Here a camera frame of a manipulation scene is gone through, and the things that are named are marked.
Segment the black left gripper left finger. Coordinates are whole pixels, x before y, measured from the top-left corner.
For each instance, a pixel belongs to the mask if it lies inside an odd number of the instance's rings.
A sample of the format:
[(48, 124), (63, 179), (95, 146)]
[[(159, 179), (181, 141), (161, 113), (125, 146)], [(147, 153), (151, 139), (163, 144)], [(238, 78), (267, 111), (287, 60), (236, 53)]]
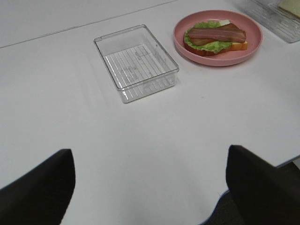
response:
[(75, 188), (72, 151), (62, 149), (0, 190), (2, 225), (59, 225)]

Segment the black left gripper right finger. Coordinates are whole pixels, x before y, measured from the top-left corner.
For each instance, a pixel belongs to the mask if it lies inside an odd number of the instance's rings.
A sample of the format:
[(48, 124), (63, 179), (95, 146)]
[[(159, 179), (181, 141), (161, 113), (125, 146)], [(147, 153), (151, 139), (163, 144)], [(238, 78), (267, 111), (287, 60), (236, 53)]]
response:
[(241, 145), (231, 145), (226, 183), (247, 225), (298, 225), (300, 174), (272, 166)]

